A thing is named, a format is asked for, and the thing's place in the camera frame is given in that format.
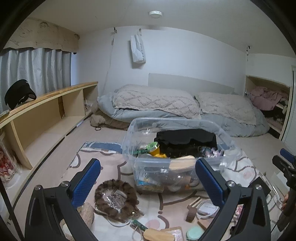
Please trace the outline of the purple blue crochet piece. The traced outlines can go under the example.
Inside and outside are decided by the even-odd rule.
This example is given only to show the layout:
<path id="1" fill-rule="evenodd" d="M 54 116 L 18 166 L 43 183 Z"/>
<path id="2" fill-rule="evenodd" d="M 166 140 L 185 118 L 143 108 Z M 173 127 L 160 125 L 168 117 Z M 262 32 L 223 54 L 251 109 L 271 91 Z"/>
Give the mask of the purple blue crochet piece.
<path id="1" fill-rule="evenodd" d="M 199 147 L 199 153 L 201 157 L 205 158 L 224 156 L 224 150 L 219 150 L 215 147 L 201 146 Z"/>

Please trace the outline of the bag of pink beads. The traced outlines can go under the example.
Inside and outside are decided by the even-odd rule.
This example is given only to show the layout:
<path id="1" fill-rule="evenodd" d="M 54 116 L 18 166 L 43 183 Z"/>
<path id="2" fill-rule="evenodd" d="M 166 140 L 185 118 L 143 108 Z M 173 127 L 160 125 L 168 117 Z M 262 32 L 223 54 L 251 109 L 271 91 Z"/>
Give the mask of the bag of pink beads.
<path id="1" fill-rule="evenodd" d="M 237 219 L 240 217 L 240 214 L 241 214 L 241 212 L 242 212 L 242 209 L 243 209 L 243 204 L 240 204 L 240 205 L 238 205 L 238 206 L 236 207 L 236 210 L 235 210 L 235 212 L 234 212 L 234 216 L 233 216 L 234 219 L 237 220 Z"/>

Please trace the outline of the large black box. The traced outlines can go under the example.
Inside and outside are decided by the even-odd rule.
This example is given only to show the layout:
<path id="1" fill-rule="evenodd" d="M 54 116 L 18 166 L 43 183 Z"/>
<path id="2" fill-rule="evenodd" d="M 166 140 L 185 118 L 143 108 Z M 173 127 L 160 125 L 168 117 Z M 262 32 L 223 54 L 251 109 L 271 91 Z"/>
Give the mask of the large black box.
<path id="1" fill-rule="evenodd" d="M 265 197 L 267 197 L 267 195 L 269 195 L 269 193 L 271 192 L 271 189 L 269 188 L 269 186 L 264 182 L 264 180 L 261 177 L 257 177 L 254 181 L 252 181 L 248 187 L 256 187 L 256 186 L 260 186 L 261 189 L 264 192 Z"/>

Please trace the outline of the glass jar with red contents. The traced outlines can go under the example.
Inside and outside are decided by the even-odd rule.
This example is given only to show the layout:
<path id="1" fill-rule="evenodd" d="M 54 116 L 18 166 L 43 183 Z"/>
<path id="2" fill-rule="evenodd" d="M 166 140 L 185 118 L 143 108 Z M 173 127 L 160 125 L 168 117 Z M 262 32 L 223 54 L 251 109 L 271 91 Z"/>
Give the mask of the glass jar with red contents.
<path id="1" fill-rule="evenodd" d="M 5 144 L 5 133 L 1 133 L 1 181 L 5 189 L 13 188 L 21 178 L 22 167 Z"/>

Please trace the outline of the pink clothes pile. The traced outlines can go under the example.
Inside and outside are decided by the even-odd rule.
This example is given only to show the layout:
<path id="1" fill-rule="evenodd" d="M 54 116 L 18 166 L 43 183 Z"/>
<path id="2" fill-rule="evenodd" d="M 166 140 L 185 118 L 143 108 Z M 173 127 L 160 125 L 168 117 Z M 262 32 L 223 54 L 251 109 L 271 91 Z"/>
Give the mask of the pink clothes pile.
<path id="1" fill-rule="evenodd" d="M 257 86 L 248 93 L 247 97 L 256 108 L 270 111 L 275 108 L 282 98 L 288 100 L 289 95 L 283 91 L 273 91 L 263 86 Z"/>

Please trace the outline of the brown ribbon roll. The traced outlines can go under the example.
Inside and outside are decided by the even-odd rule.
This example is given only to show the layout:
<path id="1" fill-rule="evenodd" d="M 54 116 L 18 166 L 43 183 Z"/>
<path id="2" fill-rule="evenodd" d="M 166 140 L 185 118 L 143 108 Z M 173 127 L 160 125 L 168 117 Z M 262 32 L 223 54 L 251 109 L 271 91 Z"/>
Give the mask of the brown ribbon roll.
<path id="1" fill-rule="evenodd" d="M 188 214 L 186 216 L 187 222 L 193 222 L 196 217 L 197 209 L 195 207 L 188 206 Z"/>

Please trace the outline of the beige textured pillow right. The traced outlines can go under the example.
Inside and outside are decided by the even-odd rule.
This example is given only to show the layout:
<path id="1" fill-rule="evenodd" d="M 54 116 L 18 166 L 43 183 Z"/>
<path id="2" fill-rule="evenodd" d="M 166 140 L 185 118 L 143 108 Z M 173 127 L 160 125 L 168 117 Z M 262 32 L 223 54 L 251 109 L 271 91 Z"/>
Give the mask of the beige textured pillow right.
<path id="1" fill-rule="evenodd" d="M 256 124 L 256 117 L 252 105 L 243 96 L 199 92 L 195 98 L 199 102 L 202 113 L 221 115 L 247 125 Z"/>

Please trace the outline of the patterned pink white blanket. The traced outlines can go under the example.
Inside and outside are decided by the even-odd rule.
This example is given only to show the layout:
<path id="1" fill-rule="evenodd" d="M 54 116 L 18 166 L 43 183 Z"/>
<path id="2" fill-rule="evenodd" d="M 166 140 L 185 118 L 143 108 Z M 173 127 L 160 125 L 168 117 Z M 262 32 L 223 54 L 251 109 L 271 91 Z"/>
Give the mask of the patterned pink white blanket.
<path id="1" fill-rule="evenodd" d="M 124 161 L 123 155 L 119 153 L 117 143 L 85 143 L 61 177 L 62 181 L 70 181 L 77 172 L 82 171 L 92 159 L 98 159 L 101 164 L 99 177 L 91 189 L 85 202 L 94 208 L 94 195 L 97 186 L 104 181 L 115 179 L 134 185 L 132 169 Z M 237 184 L 248 186 L 251 181 L 261 177 L 269 186 L 271 192 L 266 197 L 271 225 L 275 225 L 281 213 L 282 195 L 275 189 L 266 176 L 259 172 L 252 161 L 242 156 L 236 163 L 231 164 L 222 174 L 226 180 L 233 179 Z M 138 221 L 147 228 L 162 230 L 180 226 L 183 231 L 184 240 L 186 232 L 193 226 L 198 225 L 198 219 L 211 218 L 202 215 L 202 210 L 208 210 L 209 197 L 200 184 L 198 188 L 175 193 L 146 193 L 137 194 L 138 209 L 142 215 Z M 188 206 L 197 209 L 193 222 L 187 222 Z M 98 240 L 141 240 L 140 230 L 128 222 L 117 222 L 99 214 L 94 208 L 94 221 L 91 231 Z"/>

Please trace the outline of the flat wooden tray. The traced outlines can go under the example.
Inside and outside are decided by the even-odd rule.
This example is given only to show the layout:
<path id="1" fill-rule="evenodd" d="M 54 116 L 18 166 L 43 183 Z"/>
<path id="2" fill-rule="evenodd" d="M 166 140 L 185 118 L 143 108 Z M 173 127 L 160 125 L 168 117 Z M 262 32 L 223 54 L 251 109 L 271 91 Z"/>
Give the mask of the flat wooden tray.
<path id="1" fill-rule="evenodd" d="M 172 227 L 172 228 L 165 228 L 161 230 L 162 232 L 170 233 L 174 236 L 174 241 L 184 241 L 183 231 L 180 226 Z"/>

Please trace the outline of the wooden low shelf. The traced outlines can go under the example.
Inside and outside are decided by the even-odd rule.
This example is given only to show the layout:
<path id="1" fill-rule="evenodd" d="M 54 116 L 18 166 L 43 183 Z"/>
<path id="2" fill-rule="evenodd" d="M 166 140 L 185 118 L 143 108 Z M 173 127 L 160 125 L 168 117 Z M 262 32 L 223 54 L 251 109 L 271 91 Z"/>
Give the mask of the wooden low shelf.
<path id="1" fill-rule="evenodd" d="M 20 163 L 32 170 L 91 114 L 97 82 L 73 85 L 30 101 L 1 118 L 1 129 Z"/>

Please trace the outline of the green clip near scrunchie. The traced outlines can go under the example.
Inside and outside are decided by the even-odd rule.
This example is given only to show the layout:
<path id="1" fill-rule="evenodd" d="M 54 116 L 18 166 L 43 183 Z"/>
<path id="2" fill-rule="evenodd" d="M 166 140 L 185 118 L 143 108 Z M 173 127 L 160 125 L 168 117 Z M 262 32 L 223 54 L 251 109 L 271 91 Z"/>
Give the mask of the green clip near scrunchie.
<path id="1" fill-rule="evenodd" d="M 137 221 L 135 219 L 132 220 L 132 225 L 138 227 L 143 232 L 148 229 L 146 226 L 144 226 L 143 224 L 141 224 L 139 221 Z"/>

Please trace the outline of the white headboard panel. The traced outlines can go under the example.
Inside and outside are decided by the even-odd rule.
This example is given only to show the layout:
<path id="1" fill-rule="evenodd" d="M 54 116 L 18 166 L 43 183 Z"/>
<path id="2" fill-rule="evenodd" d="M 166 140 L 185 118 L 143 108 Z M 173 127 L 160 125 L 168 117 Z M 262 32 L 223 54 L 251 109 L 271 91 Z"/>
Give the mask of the white headboard panel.
<path id="1" fill-rule="evenodd" d="M 149 73 L 148 86 L 179 89 L 188 92 L 192 96 L 195 96 L 199 92 L 234 93 L 234 88 L 227 85 L 197 78 L 157 73 Z"/>

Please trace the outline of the clear plastic storage bin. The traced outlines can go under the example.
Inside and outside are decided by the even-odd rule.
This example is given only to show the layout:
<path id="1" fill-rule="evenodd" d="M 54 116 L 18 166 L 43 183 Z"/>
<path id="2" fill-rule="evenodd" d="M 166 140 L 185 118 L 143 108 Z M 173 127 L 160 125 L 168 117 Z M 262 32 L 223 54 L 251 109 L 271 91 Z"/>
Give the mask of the clear plastic storage bin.
<path id="1" fill-rule="evenodd" d="M 199 147 L 224 150 L 224 156 L 201 157 Z M 242 151 L 217 124 L 186 118 L 136 118 L 127 130 L 122 153 L 142 192 L 180 192 L 199 187 L 195 162 L 204 158 L 223 172 Z"/>

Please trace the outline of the black cap on shelf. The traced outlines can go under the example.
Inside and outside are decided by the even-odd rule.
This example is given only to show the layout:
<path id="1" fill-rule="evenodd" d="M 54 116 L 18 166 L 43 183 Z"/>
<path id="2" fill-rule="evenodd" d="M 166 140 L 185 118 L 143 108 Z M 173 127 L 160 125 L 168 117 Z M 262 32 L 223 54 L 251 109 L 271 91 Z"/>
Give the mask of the black cap on shelf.
<path id="1" fill-rule="evenodd" d="M 14 109 L 17 105 L 26 102 L 28 99 L 35 100 L 37 96 L 25 79 L 16 81 L 4 96 L 4 102 L 10 109 Z"/>

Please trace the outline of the round ceiling light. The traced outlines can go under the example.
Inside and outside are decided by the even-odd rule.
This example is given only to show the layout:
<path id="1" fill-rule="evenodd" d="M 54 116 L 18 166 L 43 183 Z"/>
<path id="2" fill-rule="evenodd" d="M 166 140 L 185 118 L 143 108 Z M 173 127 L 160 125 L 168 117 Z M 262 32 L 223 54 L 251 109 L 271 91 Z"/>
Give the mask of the round ceiling light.
<path id="1" fill-rule="evenodd" d="M 157 19 L 157 18 L 162 17 L 162 16 L 163 16 L 163 13 L 162 13 L 161 11 L 150 11 L 150 12 L 149 12 L 149 16 L 150 16 L 151 18 L 155 18 L 155 19 Z"/>

